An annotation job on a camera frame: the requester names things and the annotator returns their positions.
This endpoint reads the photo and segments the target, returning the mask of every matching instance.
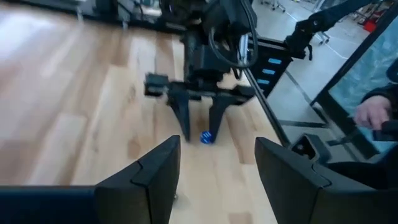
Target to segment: blue ball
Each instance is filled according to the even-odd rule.
[[[200,141],[204,144],[212,144],[213,143],[213,136],[209,131],[204,131],[200,135]]]

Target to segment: table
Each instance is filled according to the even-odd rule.
[[[182,78],[176,35],[1,4],[0,45],[0,184],[96,184],[181,134],[172,110],[143,95],[146,72]],[[276,223],[254,139],[279,140],[258,100],[228,108],[212,146],[200,142],[210,104],[190,104],[170,223]]]

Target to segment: red object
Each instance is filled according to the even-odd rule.
[[[376,24],[374,22],[371,21],[367,21],[365,23],[365,26],[363,27],[363,29],[369,31],[369,32],[373,32],[376,28]]]

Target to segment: person's hand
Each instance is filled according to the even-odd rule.
[[[391,102],[384,96],[372,96],[355,111],[354,121],[359,126],[381,130],[381,124],[389,120]]]

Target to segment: light wood flooring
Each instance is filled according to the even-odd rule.
[[[96,184],[181,134],[172,110],[144,97],[143,82],[146,72],[179,79],[182,64],[176,35],[0,3],[0,184]],[[278,139],[259,102],[230,107],[207,146],[210,104],[190,104],[192,141],[182,138],[170,223],[276,223],[254,138]]]

